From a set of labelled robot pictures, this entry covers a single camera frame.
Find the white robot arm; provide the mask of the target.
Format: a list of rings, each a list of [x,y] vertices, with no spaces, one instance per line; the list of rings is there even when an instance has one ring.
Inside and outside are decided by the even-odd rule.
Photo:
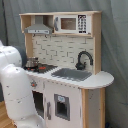
[[[23,69],[26,63],[22,48],[4,46],[0,41],[0,84],[9,118],[17,128],[46,128],[35,108],[30,81]]]

